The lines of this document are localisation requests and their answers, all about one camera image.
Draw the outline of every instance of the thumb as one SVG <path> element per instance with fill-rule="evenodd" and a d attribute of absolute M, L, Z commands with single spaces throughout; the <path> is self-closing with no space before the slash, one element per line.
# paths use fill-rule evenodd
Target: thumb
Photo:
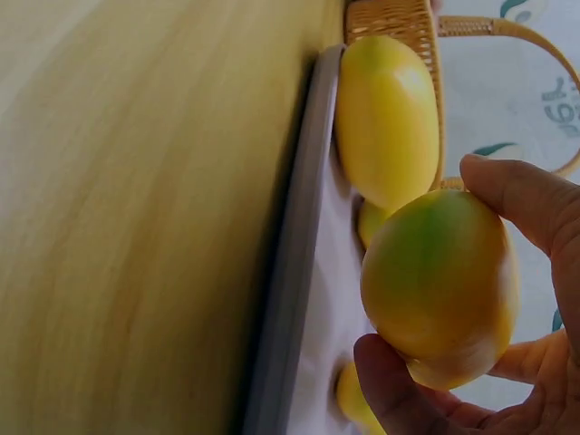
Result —
<path fill-rule="evenodd" d="M 467 156 L 461 175 L 471 193 L 550 257 L 560 313 L 580 355 L 580 188 L 515 160 Z"/>
<path fill-rule="evenodd" d="M 365 335 L 356 342 L 354 362 L 364 398 L 387 433 L 463 433 L 431 406 L 405 362 L 379 335 Z"/>

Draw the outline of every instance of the yellow fruit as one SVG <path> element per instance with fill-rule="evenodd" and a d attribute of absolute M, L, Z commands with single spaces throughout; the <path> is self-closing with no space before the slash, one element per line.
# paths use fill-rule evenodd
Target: yellow fruit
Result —
<path fill-rule="evenodd" d="M 385 223 L 390 214 L 387 210 L 378 208 L 369 201 L 362 203 L 356 226 L 365 249 L 369 248 L 372 237 L 381 229 L 382 224 Z"/>
<path fill-rule="evenodd" d="M 501 219 L 467 192 L 424 195 L 390 217 L 362 265 L 364 309 L 415 381 L 448 390 L 487 372 L 518 309 Z"/>
<path fill-rule="evenodd" d="M 372 434 L 380 434 L 377 430 L 381 425 L 364 399 L 354 362 L 347 363 L 339 374 L 336 383 L 336 402 L 349 421 L 359 427 L 368 428 Z"/>
<path fill-rule="evenodd" d="M 408 46 L 365 37 L 344 52 L 336 101 L 337 146 L 351 183 L 396 210 L 427 192 L 440 159 L 429 70 Z"/>

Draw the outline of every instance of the finger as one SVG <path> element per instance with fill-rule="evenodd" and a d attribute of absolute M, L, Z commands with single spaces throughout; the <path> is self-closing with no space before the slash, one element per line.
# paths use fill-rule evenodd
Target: finger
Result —
<path fill-rule="evenodd" d="M 405 362 L 379 335 L 369 334 L 358 340 L 354 361 L 364 397 L 387 433 L 464 433 L 429 403 Z"/>
<path fill-rule="evenodd" d="M 497 378 L 534 384 L 542 367 L 554 363 L 554 356 L 566 347 L 567 338 L 564 331 L 551 333 L 534 342 L 512 344 L 488 374 Z"/>
<path fill-rule="evenodd" d="M 495 378 L 509 379 L 511 381 L 534 384 L 537 372 L 541 364 L 541 358 L 537 356 L 539 350 L 534 342 L 518 343 L 509 346 L 506 353 L 499 359 L 496 365 L 488 372 Z"/>
<path fill-rule="evenodd" d="M 461 175 L 475 196 L 511 220 L 552 260 L 560 313 L 580 355 L 580 188 L 514 160 L 467 156 Z"/>
<path fill-rule="evenodd" d="M 580 214 L 576 185 L 522 161 L 466 156 L 461 175 L 471 193 L 516 224 L 549 256 L 560 247 L 555 243 L 561 243 L 557 231 L 563 219 Z"/>
<path fill-rule="evenodd" d="M 438 14 L 443 7 L 443 0 L 431 0 L 431 9 L 435 14 Z"/>
<path fill-rule="evenodd" d="M 460 427 L 483 429 L 494 414 L 493 411 L 466 403 L 448 391 L 435 391 L 423 386 L 419 388 L 439 412 Z"/>

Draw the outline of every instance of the wood grain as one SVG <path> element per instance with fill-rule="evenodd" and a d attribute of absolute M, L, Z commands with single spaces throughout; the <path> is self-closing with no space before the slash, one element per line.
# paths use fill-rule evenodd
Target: wood grain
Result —
<path fill-rule="evenodd" d="M 342 0 L 0 0 L 0 432 L 231 429 Z"/>

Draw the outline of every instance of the melon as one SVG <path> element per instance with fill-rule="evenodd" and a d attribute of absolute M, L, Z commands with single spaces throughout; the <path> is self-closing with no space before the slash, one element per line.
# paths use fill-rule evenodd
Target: melon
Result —
<path fill-rule="evenodd" d="M 361 296 L 416 382 L 459 387 L 493 367 L 514 330 L 519 289 L 508 232 L 468 192 L 423 195 L 373 239 Z"/>

